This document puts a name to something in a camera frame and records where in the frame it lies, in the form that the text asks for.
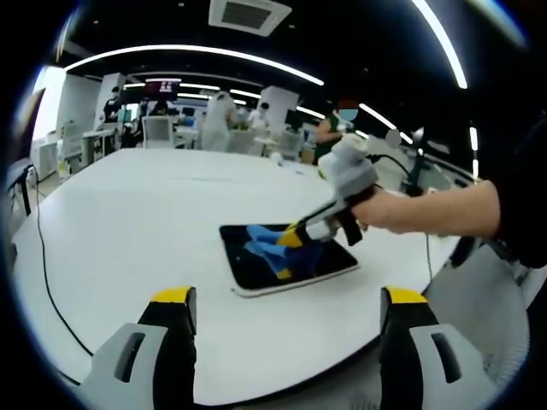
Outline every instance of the human hand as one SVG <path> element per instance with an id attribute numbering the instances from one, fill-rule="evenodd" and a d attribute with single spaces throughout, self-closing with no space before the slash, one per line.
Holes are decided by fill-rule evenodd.
<path id="1" fill-rule="evenodd" d="M 355 205 L 351 212 L 355 215 L 358 225 L 366 231 L 369 226 L 389 229 L 397 233 L 397 228 L 391 223 L 391 216 L 397 211 L 396 206 L 402 198 L 375 186 L 373 196 Z"/>

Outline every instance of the face mask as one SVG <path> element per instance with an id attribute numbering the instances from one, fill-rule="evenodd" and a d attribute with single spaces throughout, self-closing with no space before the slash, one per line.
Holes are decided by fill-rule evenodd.
<path id="1" fill-rule="evenodd" d="M 342 120 L 346 121 L 353 121 L 357 117 L 357 110 L 356 109 L 340 109 L 338 111 L 338 115 Z"/>

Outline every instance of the black tablet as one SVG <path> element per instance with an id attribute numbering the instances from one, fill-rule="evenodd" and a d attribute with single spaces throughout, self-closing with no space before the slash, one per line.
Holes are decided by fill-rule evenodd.
<path id="1" fill-rule="evenodd" d="M 264 225 L 271 231 L 284 231 L 287 225 Z M 357 260 L 334 240 L 323 243 L 314 272 L 297 278 L 278 279 L 268 263 L 245 248 L 250 241 L 247 225 L 221 226 L 221 237 L 232 269 L 234 290 L 241 296 L 260 296 L 338 276 L 358 268 Z"/>

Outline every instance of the white table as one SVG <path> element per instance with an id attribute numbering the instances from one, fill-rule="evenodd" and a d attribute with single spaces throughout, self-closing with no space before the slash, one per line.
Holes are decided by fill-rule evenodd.
<path id="1" fill-rule="evenodd" d="M 82 156 L 84 160 L 84 166 L 89 166 L 95 161 L 95 139 L 101 138 L 103 147 L 103 157 L 106 156 L 106 143 L 105 139 L 112 137 L 116 132 L 115 128 L 102 131 L 88 131 L 84 132 L 82 139 Z"/>
<path id="2" fill-rule="evenodd" d="M 237 296 L 219 227 L 291 222 L 331 198 L 327 182 L 297 167 L 248 155 L 124 149 L 72 177 L 40 205 L 51 292 L 68 323 L 96 351 L 137 321 L 156 292 L 196 286 L 194 392 L 205 405 L 286 389 L 354 354 L 379 335 L 382 286 L 428 285 L 426 239 L 371 228 L 350 248 L 358 270 L 271 296 Z M 338 240 L 345 244 L 342 232 Z M 434 272 L 456 242 L 431 237 Z M 36 213 L 15 243 L 16 289 L 31 328 L 53 363 L 82 380 L 91 359 L 48 300 Z"/>

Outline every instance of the chair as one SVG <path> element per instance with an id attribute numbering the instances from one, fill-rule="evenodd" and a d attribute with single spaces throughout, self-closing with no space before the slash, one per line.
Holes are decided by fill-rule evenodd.
<path id="1" fill-rule="evenodd" d="M 59 172 L 59 164 L 61 162 L 68 166 L 68 173 L 78 173 L 80 169 L 80 161 L 82 159 L 82 142 L 84 132 L 81 126 L 74 124 L 72 121 L 65 124 L 61 129 L 62 148 L 58 152 L 57 172 Z"/>
<path id="2" fill-rule="evenodd" d="M 255 143 L 254 131 L 230 131 L 226 152 L 230 154 L 249 154 L 250 148 Z"/>
<path id="3" fill-rule="evenodd" d="M 144 148 L 174 148 L 173 123 L 169 117 L 143 118 Z"/>
<path id="4" fill-rule="evenodd" d="M 295 132 L 285 131 L 281 134 L 281 137 L 273 148 L 273 151 L 279 152 L 284 158 L 288 158 L 293 161 L 298 161 L 300 157 L 302 139 L 300 134 Z"/>

